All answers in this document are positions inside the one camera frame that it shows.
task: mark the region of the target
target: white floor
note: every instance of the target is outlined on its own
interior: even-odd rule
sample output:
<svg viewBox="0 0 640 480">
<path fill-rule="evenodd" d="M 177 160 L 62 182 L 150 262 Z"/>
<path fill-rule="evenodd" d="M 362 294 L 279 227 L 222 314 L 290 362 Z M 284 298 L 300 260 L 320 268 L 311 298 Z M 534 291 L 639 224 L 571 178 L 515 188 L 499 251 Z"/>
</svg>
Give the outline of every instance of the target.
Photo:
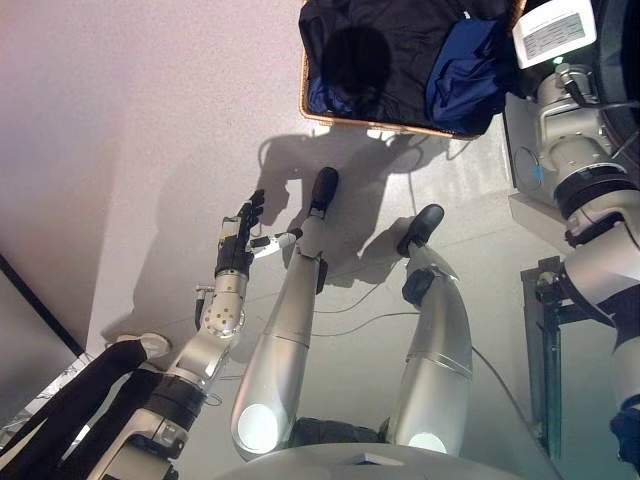
<svg viewBox="0 0 640 480">
<path fill-rule="evenodd" d="M 328 215 L 328 285 L 314 331 L 410 312 L 403 262 L 385 231 L 437 202 L 433 245 L 458 271 L 473 341 L 528 410 L 519 272 L 556 252 L 510 218 L 500 118 L 466 143 L 385 142 L 321 131 L 297 111 L 297 2 L 0 3 L 0 250 L 90 351 L 103 335 L 193 333 L 224 215 L 267 189 L 264 231 L 299 220 L 317 170 L 342 182 Z M 242 373 L 285 270 L 252 268 L 247 332 L 226 374 Z M 299 413 L 377 428 L 389 414 L 415 318 L 315 338 Z M 464 455 L 547 478 L 504 394 L 476 362 Z M 331 387 L 326 384 L 332 378 Z M 240 464 L 229 436 L 236 381 L 220 381 L 178 462 L 181 478 Z"/>
</svg>

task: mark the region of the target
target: silver robot limb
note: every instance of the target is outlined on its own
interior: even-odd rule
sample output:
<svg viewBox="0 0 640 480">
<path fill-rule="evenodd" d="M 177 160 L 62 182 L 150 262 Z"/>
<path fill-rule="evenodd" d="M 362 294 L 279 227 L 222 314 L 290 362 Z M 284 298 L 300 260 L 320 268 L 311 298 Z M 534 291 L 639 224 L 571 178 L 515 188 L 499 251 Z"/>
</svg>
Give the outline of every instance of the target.
<svg viewBox="0 0 640 480">
<path fill-rule="evenodd" d="M 284 286 L 238 389 L 231 436 L 245 460 L 282 448 L 296 421 L 322 266 L 324 213 L 336 186 L 336 171 L 323 169 Z"/>
<path fill-rule="evenodd" d="M 412 235 L 416 222 L 428 221 L 434 213 L 436 219 L 442 218 L 441 207 L 426 207 L 407 235 Z M 437 223 L 428 229 L 433 231 Z M 421 314 L 386 440 L 455 456 L 469 402 L 471 335 L 455 273 L 426 245 L 427 240 L 428 235 L 418 235 L 407 247 L 410 260 L 403 294 Z"/>
</svg>

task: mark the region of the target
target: black padding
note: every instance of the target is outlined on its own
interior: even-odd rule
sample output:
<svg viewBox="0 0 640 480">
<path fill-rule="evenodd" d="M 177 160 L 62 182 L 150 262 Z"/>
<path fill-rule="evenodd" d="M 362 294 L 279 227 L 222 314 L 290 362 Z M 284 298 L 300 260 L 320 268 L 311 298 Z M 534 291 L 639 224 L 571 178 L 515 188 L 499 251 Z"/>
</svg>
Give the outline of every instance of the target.
<svg viewBox="0 0 640 480">
<path fill-rule="evenodd" d="M 321 443 L 379 443 L 378 433 L 367 427 L 358 427 L 333 420 L 299 418 L 289 437 L 289 448 Z"/>
<path fill-rule="evenodd" d="M 637 190 L 631 178 L 615 167 L 596 167 L 574 173 L 554 193 L 564 219 L 587 202 L 620 190 Z"/>
<path fill-rule="evenodd" d="M 164 376 L 144 408 L 189 430 L 200 413 L 206 395 L 178 377 Z"/>
<path fill-rule="evenodd" d="M 640 285 L 616 293 L 598 306 L 614 315 L 613 321 L 618 331 L 615 348 L 640 337 Z"/>
<path fill-rule="evenodd" d="M 433 272 L 426 268 L 412 272 L 407 278 L 404 287 L 402 287 L 402 298 L 411 305 L 420 307 L 422 298 L 429 290 L 434 278 Z"/>
<path fill-rule="evenodd" d="M 318 269 L 318 283 L 316 285 L 316 295 L 318 295 L 324 289 L 324 282 L 327 280 L 327 273 L 329 272 L 329 264 L 324 259 L 320 259 L 320 266 Z"/>
<path fill-rule="evenodd" d="M 618 437 L 620 459 L 632 464 L 640 474 L 640 410 L 627 408 L 611 420 L 611 431 Z"/>
</svg>

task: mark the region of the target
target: black cloth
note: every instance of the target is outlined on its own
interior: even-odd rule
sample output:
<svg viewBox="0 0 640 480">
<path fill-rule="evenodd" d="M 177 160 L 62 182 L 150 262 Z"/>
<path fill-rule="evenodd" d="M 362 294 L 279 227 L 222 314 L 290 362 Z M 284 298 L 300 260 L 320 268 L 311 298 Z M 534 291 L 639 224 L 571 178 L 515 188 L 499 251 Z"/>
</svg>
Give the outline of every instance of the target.
<svg viewBox="0 0 640 480">
<path fill-rule="evenodd" d="M 162 379 L 161 373 L 134 370 L 120 388 L 109 409 L 91 427 L 82 442 L 69 454 L 53 480 L 84 480 L 111 446 L 136 410 L 142 408 Z"/>
<path fill-rule="evenodd" d="M 146 359 L 138 340 L 118 342 L 106 349 L 11 438 L 4 453 L 41 425 L 27 445 L 0 471 L 0 480 L 50 479 L 62 455 L 98 411 L 111 386 Z"/>
<path fill-rule="evenodd" d="M 330 92 L 310 97 L 324 98 L 344 118 L 432 126 L 425 116 L 427 79 L 465 11 L 487 18 L 507 6 L 502 0 L 310 0 L 299 21 L 310 83 Z M 326 113 L 317 111 L 322 102 L 310 107 Z"/>
<path fill-rule="evenodd" d="M 333 420 L 299 418 L 291 435 L 288 448 L 321 443 L 383 443 L 374 430 Z"/>
</svg>

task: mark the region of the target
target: metal frame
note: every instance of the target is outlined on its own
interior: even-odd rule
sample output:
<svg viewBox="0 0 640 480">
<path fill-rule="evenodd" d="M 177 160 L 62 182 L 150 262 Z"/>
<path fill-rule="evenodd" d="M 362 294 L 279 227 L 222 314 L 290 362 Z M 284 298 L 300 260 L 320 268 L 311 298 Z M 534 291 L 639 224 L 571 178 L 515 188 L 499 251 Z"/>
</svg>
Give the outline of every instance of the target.
<svg viewBox="0 0 640 480">
<path fill-rule="evenodd" d="M 562 455 L 562 325 L 588 320 L 557 282 L 560 257 L 520 272 L 529 360 L 531 413 L 538 439 L 552 460 Z"/>
</svg>

